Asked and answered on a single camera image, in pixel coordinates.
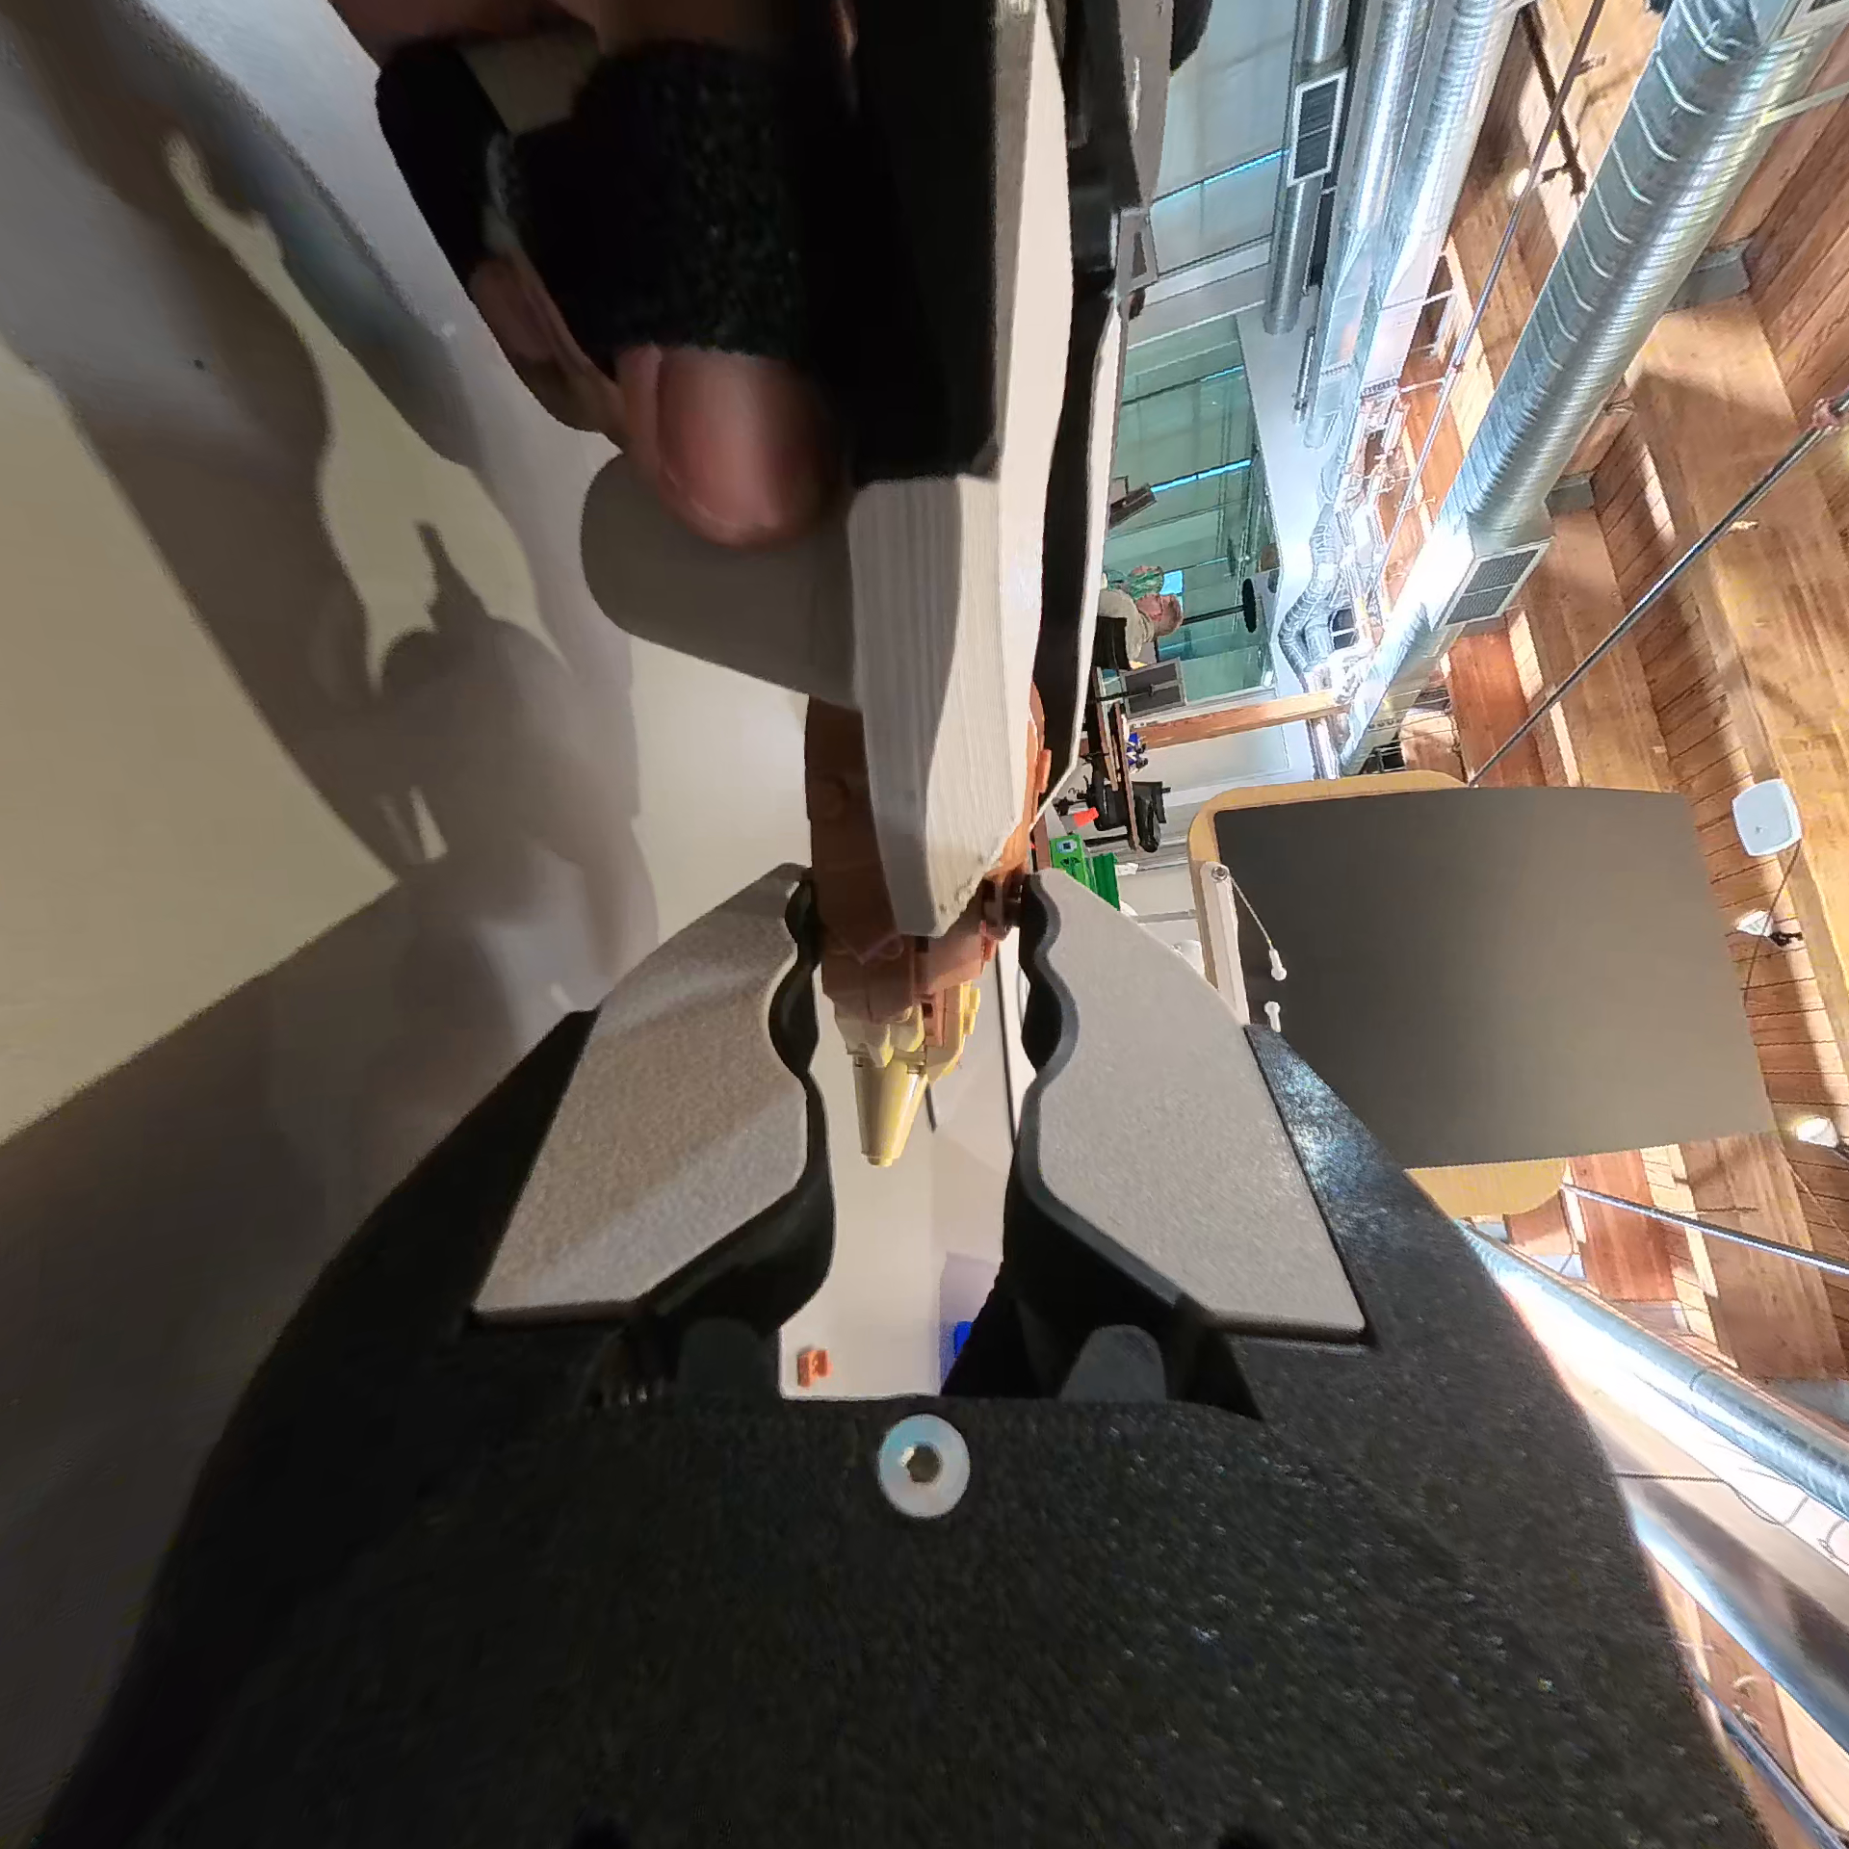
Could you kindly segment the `grey desk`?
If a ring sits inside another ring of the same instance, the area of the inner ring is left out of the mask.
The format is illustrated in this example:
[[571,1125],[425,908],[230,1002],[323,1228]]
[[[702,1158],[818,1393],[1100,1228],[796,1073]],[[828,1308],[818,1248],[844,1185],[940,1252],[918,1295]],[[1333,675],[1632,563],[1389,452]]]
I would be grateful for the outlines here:
[[571,1007],[807,858],[631,638],[328,4],[5,4],[5,1846],[245,1389]]

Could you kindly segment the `dark padded wooden chair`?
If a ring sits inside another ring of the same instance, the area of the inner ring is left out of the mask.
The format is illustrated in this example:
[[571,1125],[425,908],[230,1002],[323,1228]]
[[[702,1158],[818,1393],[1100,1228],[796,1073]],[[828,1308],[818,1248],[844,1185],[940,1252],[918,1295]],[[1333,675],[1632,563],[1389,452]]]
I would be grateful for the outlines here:
[[1304,1169],[1567,1164],[1763,1138],[1772,1102],[1670,794],[1419,774],[1237,788],[1188,825],[1233,884],[1233,996]]

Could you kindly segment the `silver ventilation duct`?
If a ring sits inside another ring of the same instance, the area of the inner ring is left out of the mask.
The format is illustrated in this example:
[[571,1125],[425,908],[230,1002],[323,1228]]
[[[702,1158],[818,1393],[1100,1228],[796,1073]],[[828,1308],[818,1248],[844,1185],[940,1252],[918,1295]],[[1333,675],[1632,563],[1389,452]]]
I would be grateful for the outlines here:
[[1384,386],[1389,341],[1411,329],[1412,293],[1464,183],[1464,166],[1507,51],[1510,2],[1346,4],[1346,44],[1310,69],[1337,83],[1332,166],[1313,179],[1310,242],[1285,266],[1283,333],[1311,302],[1292,424],[1307,452],[1352,431],[1362,397]]
[[1505,1241],[1464,1237],[1591,1423],[1772,1832],[1844,1846],[1844,1434]]
[[1554,536],[1549,495],[1844,34],[1844,2],[1677,2],[1346,705],[1340,774],[1398,732],[1458,632],[1430,604],[1473,551]]

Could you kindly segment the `black office chair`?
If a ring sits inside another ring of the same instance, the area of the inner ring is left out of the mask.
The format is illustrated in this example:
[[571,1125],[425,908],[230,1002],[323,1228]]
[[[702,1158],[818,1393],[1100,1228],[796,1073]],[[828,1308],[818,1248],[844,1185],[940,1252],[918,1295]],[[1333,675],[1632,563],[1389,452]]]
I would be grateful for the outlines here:
[[1097,842],[1119,842],[1139,857],[1165,844],[1167,786],[1147,778],[1149,753],[1125,699],[1096,699],[1080,735],[1082,799]]

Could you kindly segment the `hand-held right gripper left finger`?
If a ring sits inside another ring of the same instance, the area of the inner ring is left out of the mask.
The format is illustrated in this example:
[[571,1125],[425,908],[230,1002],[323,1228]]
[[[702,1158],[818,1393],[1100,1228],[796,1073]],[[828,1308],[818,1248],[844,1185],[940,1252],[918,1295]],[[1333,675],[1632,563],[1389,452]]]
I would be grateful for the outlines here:
[[475,1314],[785,1323],[826,1280],[816,922],[777,866],[591,1011]]

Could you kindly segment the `brown brick model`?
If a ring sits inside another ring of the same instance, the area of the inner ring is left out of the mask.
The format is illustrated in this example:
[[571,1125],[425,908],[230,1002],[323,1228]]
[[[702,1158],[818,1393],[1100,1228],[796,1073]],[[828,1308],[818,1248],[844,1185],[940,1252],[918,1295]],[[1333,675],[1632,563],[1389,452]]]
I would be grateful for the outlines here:
[[1029,836],[1048,790],[1046,711],[1029,691],[1025,799],[1001,857],[943,937],[893,921],[874,836],[863,721],[812,702],[803,732],[803,797],[820,928],[820,987],[851,1062],[863,1156],[891,1168],[928,1091],[953,1073],[980,1016],[980,980],[1018,916]]

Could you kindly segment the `white air vent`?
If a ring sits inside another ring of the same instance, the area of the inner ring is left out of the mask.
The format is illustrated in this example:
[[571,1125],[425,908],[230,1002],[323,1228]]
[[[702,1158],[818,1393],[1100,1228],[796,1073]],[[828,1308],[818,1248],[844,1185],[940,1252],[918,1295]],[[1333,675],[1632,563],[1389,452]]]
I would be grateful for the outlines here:
[[1515,546],[1473,551],[1457,584],[1430,604],[1428,628],[1477,635],[1494,625],[1525,588],[1552,543],[1552,536],[1541,536]]

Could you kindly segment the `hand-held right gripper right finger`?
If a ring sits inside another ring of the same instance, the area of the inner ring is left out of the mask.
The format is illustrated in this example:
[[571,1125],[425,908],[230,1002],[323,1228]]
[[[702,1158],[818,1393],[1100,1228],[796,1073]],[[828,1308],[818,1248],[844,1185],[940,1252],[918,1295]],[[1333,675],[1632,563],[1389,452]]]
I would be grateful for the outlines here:
[[1051,1314],[1352,1343],[1364,1312],[1235,1007],[1051,871],[1020,885],[1023,1050],[1003,1256]]

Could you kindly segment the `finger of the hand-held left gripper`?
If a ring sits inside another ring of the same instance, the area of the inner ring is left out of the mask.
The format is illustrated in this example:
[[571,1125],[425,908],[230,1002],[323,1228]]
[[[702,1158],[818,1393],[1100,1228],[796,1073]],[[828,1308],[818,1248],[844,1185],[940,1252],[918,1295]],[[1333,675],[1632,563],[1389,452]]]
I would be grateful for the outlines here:
[[882,242],[850,302],[850,699],[893,921],[940,937],[1025,799],[1067,111],[1048,4],[861,4],[855,74]]
[[1072,778],[1094,671],[1096,604],[1102,584],[1107,503],[1118,445],[1125,370],[1125,307],[1118,263],[1073,264],[1069,357],[1058,403],[1042,532],[1038,702],[1048,785],[1038,807]]

